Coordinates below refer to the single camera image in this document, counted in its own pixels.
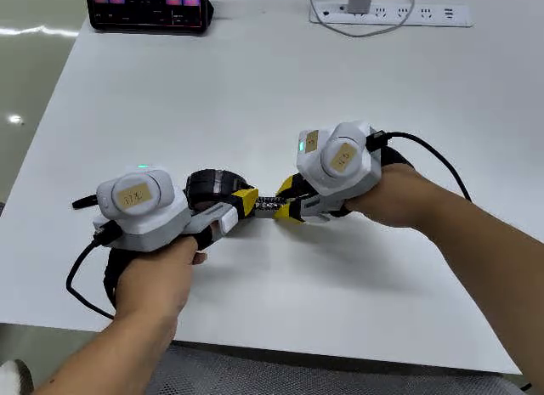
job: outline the power strip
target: power strip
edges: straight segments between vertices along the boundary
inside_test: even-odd
[[[347,4],[314,1],[320,18],[327,24],[397,25],[410,10],[410,4],[373,3],[368,14],[350,14]],[[318,23],[310,6],[309,20]],[[417,4],[405,25],[472,27],[468,6]]]

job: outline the hand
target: hand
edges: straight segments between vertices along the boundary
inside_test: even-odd
[[[453,194],[410,166],[392,164],[383,168],[376,187],[346,201],[346,207],[390,227],[418,229],[448,195]]]
[[[189,296],[193,265],[206,255],[191,237],[175,240],[157,252],[134,259],[116,289],[116,319],[132,313],[176,320]]]

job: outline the floor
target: floor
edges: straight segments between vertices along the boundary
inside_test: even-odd
[[[84,0],[0,0],[0,202],[8,199],[85,15]],[[0,324],[0,364],[24,360],[39,385],[93,336]]]

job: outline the label sticker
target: label sticker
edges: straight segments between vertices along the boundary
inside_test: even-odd
[[[124,209],[138,206],[149,200],[151,200],[151,192],[147,183],[136,184],[117,193],[117,201]]]
[[[306,153],[317,150],[317,137],[319,130],[314,130],[306,135]]]
[[[337,172],[344,172],[351,159],[357,155],[357,149],[351,144],[344,143],[338,149],[338,152],[332,157],[331,167]]]

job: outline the gray mesh chair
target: gray mesh chair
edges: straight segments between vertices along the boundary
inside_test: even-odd
[[[177,343],[148,394],[159,395],[519,395],[500,375]]]

